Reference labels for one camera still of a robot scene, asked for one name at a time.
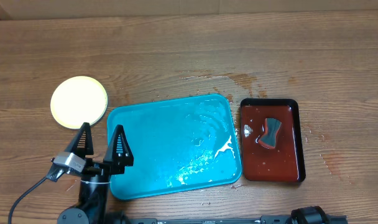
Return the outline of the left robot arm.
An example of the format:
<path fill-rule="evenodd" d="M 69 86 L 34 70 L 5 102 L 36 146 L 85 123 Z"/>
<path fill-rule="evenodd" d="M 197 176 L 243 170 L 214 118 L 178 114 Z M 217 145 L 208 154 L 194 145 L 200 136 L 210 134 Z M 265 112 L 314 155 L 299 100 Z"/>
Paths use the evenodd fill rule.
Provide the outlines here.
<path fill-rule="evenodd" d="M 91 127 L 89 123 L 83 123 L 66 149 L 52 159 L 46 179 L 56 182 L 64 174 L 80 178 L 78 202 L 64 210 L 57 222 L 129 223 L 124 212 L 107 211 L 111 177 L 123 174 L 126 167 L 134 164 L 123 126 L 119 124 L 115 127 L 101 162 L 89 158 L 93 154 Z"/>

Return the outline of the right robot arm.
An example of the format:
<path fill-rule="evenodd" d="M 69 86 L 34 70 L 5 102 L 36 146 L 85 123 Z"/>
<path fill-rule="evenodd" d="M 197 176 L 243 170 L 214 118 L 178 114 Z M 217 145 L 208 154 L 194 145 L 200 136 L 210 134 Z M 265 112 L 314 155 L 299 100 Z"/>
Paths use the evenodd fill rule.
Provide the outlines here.
<path fill-rule="evenodd" d="M 287 223 L 292 224 L 328 224 L 327 214 L 319 206 L 293 210 Z"/>

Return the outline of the orange sponge with dark scourer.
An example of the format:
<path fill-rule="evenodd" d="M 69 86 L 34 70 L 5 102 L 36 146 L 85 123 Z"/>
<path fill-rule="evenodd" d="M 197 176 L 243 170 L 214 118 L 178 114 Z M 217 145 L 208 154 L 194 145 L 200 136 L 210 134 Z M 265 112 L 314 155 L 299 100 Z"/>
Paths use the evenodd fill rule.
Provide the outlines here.
<path fill-rule="evenodd" d="M 263 125 L 263 134 L 257 142 L 266 149 L 275 149 L 281 125 L 282 123 L 275 118 L 266 118 Z"/>

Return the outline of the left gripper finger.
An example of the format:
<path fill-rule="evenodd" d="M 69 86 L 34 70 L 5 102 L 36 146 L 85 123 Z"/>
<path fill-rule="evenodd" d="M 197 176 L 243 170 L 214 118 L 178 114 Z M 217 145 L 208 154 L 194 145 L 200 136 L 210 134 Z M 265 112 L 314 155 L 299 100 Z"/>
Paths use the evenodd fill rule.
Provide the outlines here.
<path fill-rule="evenodd" d="M 121 124 L 114 129 L 103 162 L 113 168 L 125 168 L 134 165 L 134 156 Z"/>
<path fill-rule="evenodd" d="M 71 140 L 65 152 L 72 152 L 78 157 L 86 157 L 94 154 L 91 126 L 89 123 L 83 123 L 81 125 L 81 128 Z"/>

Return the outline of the yellow plate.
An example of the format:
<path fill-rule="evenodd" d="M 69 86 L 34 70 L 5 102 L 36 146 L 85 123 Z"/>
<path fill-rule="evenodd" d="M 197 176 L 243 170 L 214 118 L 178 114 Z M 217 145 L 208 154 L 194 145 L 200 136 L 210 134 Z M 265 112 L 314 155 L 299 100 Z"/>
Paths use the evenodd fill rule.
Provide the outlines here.
<path fill-rule="evenodd" d="M 108 94 L 94 78 L 76 76 L 62 82 L 50 100 L 54 120 L 68 129 L 79 129 L 83 123 L 96 124 L 108 107 Z"/>

